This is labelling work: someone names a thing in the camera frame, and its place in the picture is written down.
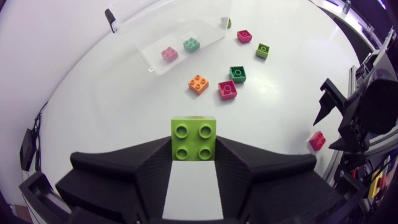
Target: lime green lego brick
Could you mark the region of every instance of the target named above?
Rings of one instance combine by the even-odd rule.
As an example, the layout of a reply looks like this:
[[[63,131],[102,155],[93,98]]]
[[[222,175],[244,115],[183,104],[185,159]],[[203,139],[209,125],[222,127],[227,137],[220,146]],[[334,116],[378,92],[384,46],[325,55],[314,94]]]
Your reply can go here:
[[[212,116],[172,118],[174,161],[213,161],[216,149],[216,119]]]
[[[195,40],[194,38],[189,38],[187,41],[184,42],[185,50],[189,51],[190,53],[196,51],[200,47],[199,41]]]
[[[257,50],[256,50],[256,55],[258,57],[262,57],[266,59],[268,57],[268,52],[269,52],[269,47],[264,45],[264,44],[259,44]]]
[[[243,66],[230,67],[229,75],[235,83],[246,81],[246,73],[244,72]]]

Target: orange lego brick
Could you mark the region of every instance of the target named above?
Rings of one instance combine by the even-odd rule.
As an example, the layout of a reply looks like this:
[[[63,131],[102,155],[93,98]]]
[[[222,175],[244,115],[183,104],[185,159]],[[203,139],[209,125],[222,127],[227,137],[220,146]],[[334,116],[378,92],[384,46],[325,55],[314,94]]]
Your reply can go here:
[[[200,95],[209,86],[209,82],[200,75],[195,75],[191,81],[188,82],[188,86],[191,90],[197,93],[197,95]]]

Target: clear plastic container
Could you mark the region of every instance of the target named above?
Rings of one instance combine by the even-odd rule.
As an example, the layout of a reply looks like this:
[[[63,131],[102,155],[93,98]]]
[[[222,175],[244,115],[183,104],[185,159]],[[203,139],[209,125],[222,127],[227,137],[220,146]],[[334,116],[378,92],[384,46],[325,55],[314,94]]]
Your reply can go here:
[[[196,51],[225,37],[231,1],[115,1],[109,9],[116,18],[113,25],[117,33],[130,35],[149,71],[162,75]],[[192,44],[197,43],[200,47],[195,50],[197,46]],[[177,58],[176,55],[167,58],[173,54],[169,47],[178,53]]]

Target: pink lego brick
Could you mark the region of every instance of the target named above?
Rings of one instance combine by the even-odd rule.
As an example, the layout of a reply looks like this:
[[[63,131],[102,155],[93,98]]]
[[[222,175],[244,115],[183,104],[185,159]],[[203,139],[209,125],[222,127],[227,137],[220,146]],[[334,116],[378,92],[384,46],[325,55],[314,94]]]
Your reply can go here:
[[[166,50],[162,51],[162,57],[166,62],[170,63],[178,57],[178,53],[171,47],[167,47]]]
[[[251,34],[247,30],[238,31],[238,33],[236,35],[238,36],[239,41],[242,43],[249,42],[252,37]]]
[[[218,84],[218,91],[222,100],[234,98],[238,93],[236,92],[234,81],[228,80]]]
[[[317,131],[310,139],[310,144],[314,151],[319,151],[325,142],[326,139],[323,137],[321,131]]]

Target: white table surface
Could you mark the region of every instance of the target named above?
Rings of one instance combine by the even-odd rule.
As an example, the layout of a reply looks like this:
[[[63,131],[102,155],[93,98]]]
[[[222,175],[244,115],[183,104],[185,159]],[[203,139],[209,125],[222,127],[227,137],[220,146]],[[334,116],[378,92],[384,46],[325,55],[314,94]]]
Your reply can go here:
[[[359,24],[359,22],[363,25],[367,25],[367,23],[354,11],[353,8],[351,8],[347,14],[343,13],[343,7],[344,7],[344,2],[340,0],[335,0],[335,2],[338,4],[338,6],[332,4],[331,2],[328,2],[326,0],[311,0],[315,5],[318,7],[321,7],[322,9],[327,10],[328,12],[332,13],[334,16],[340,18],[343,22],[348,24],[350,27],[354,29],[354,31],[359,34],[362,39],[368,44],[368,46],[372,49],[375,50],[373,47],[372,43],[369,41],[368,38],[363,34],[362,32],[362,27]],[[373,34],[374,39],[376,42],[381,45],[382,43],[379,41],[379,39]]]
[[[330,78],[347,93],[348,70],[359,66],[351,44],[307,0],[234,0],[231,20],[224,39],[161,77],[147,71],[126,35],[110,34],[95,45],[43,112],[42,170],[50,183],[72,169],[71,153],[109,152],[169,136],[175,115],[212,115],[217,135],[272,152],[313,153],[315,171],[322,176],[341,115],[333,110],[312,126],[320,109],[320,86]],[[253,35],[248,44],[236,38],[244,29]],[[255,56],[259,42],[271,48],[266,61]],[[228,80],[229,67],[237,65],[244,66],[247,80],[236,85],[234,100],[221,101],[218,82]],[[197,73],[210,83],[200,96],[187,84]],[[313,152],[307,140],[318,130],[326,146]],[[222,218],[214,162],[173,162],[164,218]]]

